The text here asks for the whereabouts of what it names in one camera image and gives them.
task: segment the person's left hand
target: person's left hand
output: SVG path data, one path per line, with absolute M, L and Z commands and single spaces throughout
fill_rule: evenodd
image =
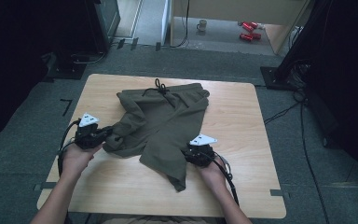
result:
M 86 169 L 94 158 L 94 154 L 101 149 L 103 145 L 100 144 L 95 148 L 82 149 L 75 143 L 69 145 L 64 152 L 62 163 L 62 174 L 69 176 L 80 177 L 81 173 Z

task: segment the cloth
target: cloth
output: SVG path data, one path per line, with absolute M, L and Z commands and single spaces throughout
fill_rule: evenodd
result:
M 134 215 L 100 215 L 99 224 L 219 224 L 226 223 L 218 217 L 157 217 Z
M 113 125 L 103 149 L 121 157 L 142 155 L 140 162 L 166 174 L 177 191 L 186 188 L 181 150 L 199 133 L 209 92 L 199 83 L 158 89 L 125 90 L 117 97 L 126 110 Z

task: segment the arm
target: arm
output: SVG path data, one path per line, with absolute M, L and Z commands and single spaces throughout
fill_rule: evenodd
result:
M 31 223 L 63 223 L 77 180 L 102 145 L 81 149 L 71 144 L 63 157 L 62 175 Z
M 220 165 L 224 165 L 220 159 L 216 159 Z M 242 212 L 242 210 L 235 203 L 231 193 L 226 187 L 226 179 L 219 168 L 211 162 L 208 167 L 199 168 L 202 179 L 211 190 L 215 199 L 219 202 L 223 210 L 226 222 L 228 224 L 234 223 L 252 223 L 251 220 Z

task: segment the red object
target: red object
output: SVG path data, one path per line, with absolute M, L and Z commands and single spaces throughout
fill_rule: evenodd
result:
M 249 35 L 251 35 L 253 39 L 261 39 L 261 34 L 251 33 Z
M 244 22 L 242 24 L 242 28 L 247 30 L 249 33 L 251 33 L 255 29 L 251 25 L 249 25 L 248 22 Z
M 256 29 L 258 26 L 258 24 L 255 22 L 247 22 L 247 23 L 248 23 L 248 25 L 252 26 L 254 29 Z
M 240 38 L 246 41 L 251 42 L 253 40 L 253 37 L 251 35 L 247 35 L 247 34 L 240 34 Z

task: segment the gray carpet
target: gray carpet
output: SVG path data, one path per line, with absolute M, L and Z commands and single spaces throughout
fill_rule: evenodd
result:
M 282 58 L 243 53 L 131 46 L 110 52 L 90 64 L 81 80 L 57 79 L 39 83 L 0 133 L 0 223 L 27 223 L 36 213 L 39 191 L 34 184 L 46 180 L 63 132 L 90 74 L 176 77 L 250 82 L 264 85 L 260 66 L 278 66 Z M 289 91 L 256 88 L 264 119 L 292 105 Z M 73 100 L 68 113 L 61 99 Z M 305 141 L 310 165 L 321 187 L 330 223 L 358 223 L 358 163 L 339 148 L 322 146 L 322 133 L 304 108 Z M 326 223 L 324 210 L 307 165 L 301 140 L 300 106 L 267 124 L 287 216 L 258 219 L 254 223 Z M 86 214 L 71 214 L 83 223 Z

